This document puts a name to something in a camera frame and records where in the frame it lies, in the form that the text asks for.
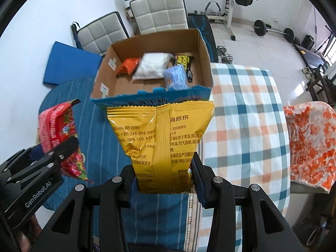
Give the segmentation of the person's left hand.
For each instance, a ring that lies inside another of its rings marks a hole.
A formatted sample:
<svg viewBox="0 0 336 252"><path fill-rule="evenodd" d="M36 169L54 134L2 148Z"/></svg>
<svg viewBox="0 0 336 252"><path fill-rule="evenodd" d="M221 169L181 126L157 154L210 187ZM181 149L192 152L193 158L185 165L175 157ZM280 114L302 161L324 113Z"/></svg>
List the person's left hand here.
<svg viewBox="0 0 336 252"><path fill-rule="evenodd" d="M42 232L42 228L38 223L37 217L34 214L31 218L25 220L20 229L22 231L17 232L17 240L22 252L30 251L32 245L35 243L39 234Z"/></svg>

